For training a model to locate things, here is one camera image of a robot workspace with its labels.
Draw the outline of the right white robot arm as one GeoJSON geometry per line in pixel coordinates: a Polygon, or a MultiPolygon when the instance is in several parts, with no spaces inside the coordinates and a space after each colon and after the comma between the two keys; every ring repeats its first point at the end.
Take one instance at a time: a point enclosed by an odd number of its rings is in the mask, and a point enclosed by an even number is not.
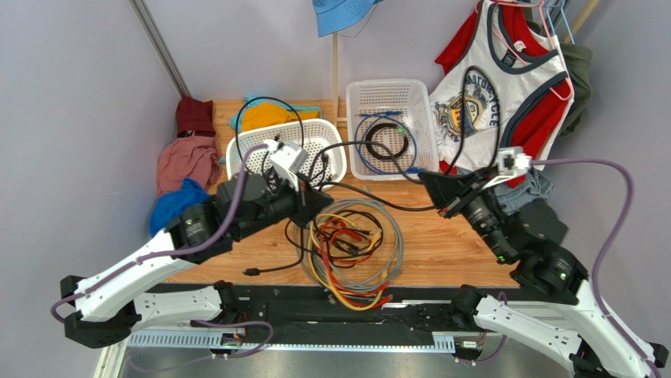
{"type": "Polygon", "coordinates": [[[561,328],[512,309],[465,284],[451,300],[463,321],[515,339],[548,356],[575,377],[658,377],[669,350],[624,326],[599,293],[595,272],[563,247],[566,226],[543,201],[516,213],[502,210],[488,186],[491,169],[466,176],[419,175],[439,215],[463,216],[530,299],[569,324],[561,328]]]}

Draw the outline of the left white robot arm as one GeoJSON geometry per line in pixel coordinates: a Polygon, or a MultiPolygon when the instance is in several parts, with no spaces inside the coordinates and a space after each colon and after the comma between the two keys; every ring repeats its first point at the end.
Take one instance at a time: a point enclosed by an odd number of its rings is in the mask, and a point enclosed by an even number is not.
{"type": "Polygon", "coordinates": [[[283,183],[277,192],[259,175],[226,181],[113,267],[88,278],[62,279],[61,300],[51,312],[56,316],[59,306],[70,304],[73,312],[61,319],[65,337],[91,349],[152,326],[232,324],[243,311],[232,283],[220,280],[193,291],[153,289],[283,220],[307,226],[333,202],[304,181],[297,189],[283,183]]]}

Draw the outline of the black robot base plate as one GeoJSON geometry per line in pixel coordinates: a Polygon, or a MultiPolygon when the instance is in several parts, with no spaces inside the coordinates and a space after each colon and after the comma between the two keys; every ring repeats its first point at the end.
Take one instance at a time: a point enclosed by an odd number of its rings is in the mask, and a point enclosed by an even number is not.
{"type": "Polygon", "coordinates": [[[354,311],[317,286],[234,285],[224,290],[215,324],[242,322],[247,340],[279,343],[420,345],[434,332],[480,341],[484,330],[450,304],[455,287],[391,287],[391,301],[354,311]]]}

